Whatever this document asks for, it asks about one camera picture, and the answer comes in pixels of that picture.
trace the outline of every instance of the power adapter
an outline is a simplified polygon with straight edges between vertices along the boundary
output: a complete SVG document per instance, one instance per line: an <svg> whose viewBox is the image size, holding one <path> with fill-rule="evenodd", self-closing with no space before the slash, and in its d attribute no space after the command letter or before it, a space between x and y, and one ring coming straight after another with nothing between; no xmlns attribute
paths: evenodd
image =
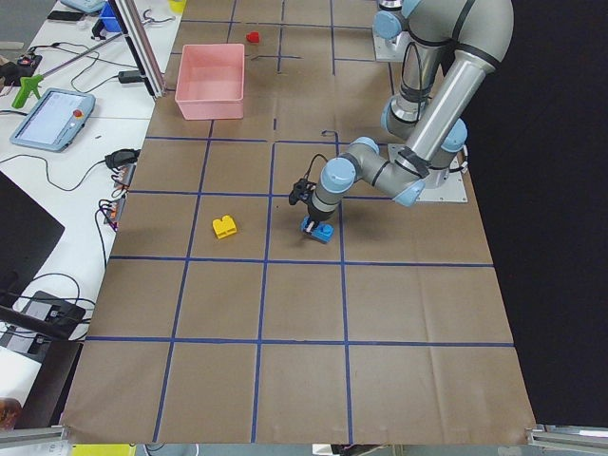
<svg viewBox="0 0 608 456"><path fill-rule="evenodd" d="M140 149L120 149L106 155L105 165L110 169L120 168L128 163L135 163L140 156Z"/></svg>
<svg viewBox="0 0 608 456"><path fill-rule="evenodd" d="M131 71L119 71L118 81L121 84L140 83L143 81L142 75L137 69Z"/></svg>

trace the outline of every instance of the yellow block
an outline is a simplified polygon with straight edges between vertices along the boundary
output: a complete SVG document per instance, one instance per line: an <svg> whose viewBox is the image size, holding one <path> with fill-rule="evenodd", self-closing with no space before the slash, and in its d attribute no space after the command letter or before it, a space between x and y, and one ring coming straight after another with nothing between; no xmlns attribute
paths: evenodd
<svg viewBox="0 0 608 456"><path fill-rule="evenodd" d="M213 220L213 231L216 232L218 239L222 239L236 233L237 225L232 217L224 216L221 219L216 218Z"/></svg>
<svg viewBox="0 0 608 456"><path fill-rule="evenodd" d="M186 8L186 0L169 0L169 8L177 14L183 14Z"/></svg>
<svg viewBox="0 0 608 456"><path fill-rule="evenodd" d="M134 456L135 446L131 445L75 445L72 456Z"/></svg>

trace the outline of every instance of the white table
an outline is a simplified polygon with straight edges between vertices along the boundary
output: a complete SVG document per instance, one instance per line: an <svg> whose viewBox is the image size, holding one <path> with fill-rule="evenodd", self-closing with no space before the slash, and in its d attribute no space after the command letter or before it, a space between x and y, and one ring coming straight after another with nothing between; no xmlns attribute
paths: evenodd
<svg viewBox="0 0 608 456"><path fill-rule="evenodd" d="M157 20L175 16L166 0L135 0L135 2L140 12L152 9L150 14ZM59 2L54 9L67 10ZM166 69L180 19L177 16L174 21L145 27L161 71ZM93 47L98 43L91 39L90 32L95 20L87 18L86 29L80 29L76 24L46 21L31 45L70 42ZM65 48L76 52L84 50L83 47L69 45L65 45ZM73 54L50 48L40 48L37 53L43 56L38 73L44 73L73 57ZM100 48L99 53L102 59L128 66L135 65L124 38ZM70 80L90 63L90 59L84 58L50 75L41 83L41 93L50 87L72 90ZM121 70L133 69L128 66L97 62L75 84L79 89L87 90ZM140 148L154 109L154 100L145 86L141 83L121 85L114 80L91 93L96 97L95 110L74 142L61 153L11 144L9 137L23 118L3 115L3 122L0 123L0 162L18 154L44 157L48 161L50 179L69 188L80 180L91 164L102 160L105 155L121 148ZM10 104L15 94L16 90L9 96L1 97L0 109L12 109ZM28 112L35 103L36 100L32 96L20 110ZM104 165L96 166L84 183L73 192L63 192L51 186L45 177L45 164L39 160L20 157L1 163L0 171L66 227L59 243L38 275L47 273L70 275L78 281L81 297L94 301L105 272L102 245L95 226L94 214L98 208L98 201L108 199L114 189L114 182L110 178L111 171ZM103 226L101 216L99 221L105 249L109 253L114 241L114 232L108 226ZM33 295L39 290L61 297L75 296L74 284L60 276L48 276L36 280L24 290L24 295ZM21 310L27 302L26 299L19 299L14 308ZM86 309L91 307L85 302L80 305ZM87 312L85 317L90 315L91 312ZM0 331L4 329L2 326L3 324L0 324ZM79 338L85 333L86 326L80 325L71 338ZM0 371L9 372L9 375L0 376L0 396L14 397L23 404L39 368L38 363L0 348Z"/></svg>

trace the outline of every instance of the red component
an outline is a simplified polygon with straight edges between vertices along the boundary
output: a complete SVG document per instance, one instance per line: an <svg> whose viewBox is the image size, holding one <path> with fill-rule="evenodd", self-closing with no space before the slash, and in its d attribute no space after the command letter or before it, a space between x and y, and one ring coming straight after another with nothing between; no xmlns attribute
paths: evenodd
<svg viewBox="0 0 608 456"><path fill-rule="evenodd" d="M245 38L247 38L247 41L250 43L259 43L259 32L251 31L245 35Z"/></svg>

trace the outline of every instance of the brown paper mat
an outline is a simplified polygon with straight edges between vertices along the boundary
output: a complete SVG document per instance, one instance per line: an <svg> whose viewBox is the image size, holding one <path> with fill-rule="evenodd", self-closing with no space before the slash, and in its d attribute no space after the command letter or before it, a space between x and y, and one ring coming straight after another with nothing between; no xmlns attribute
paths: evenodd
<svg viewBox="0 0 608 456"><path fill-rule="evenodd" d="M157 101L66 406L75 441L524 441L534 417L468 177L469 203L409 209L357 183L327 245L288 204L314 154L396 142L379 118L400 66L373 61L375 9L188 3L174 50L245 43L245 117ZM225 214L238 233L217 240Z"/></svg>

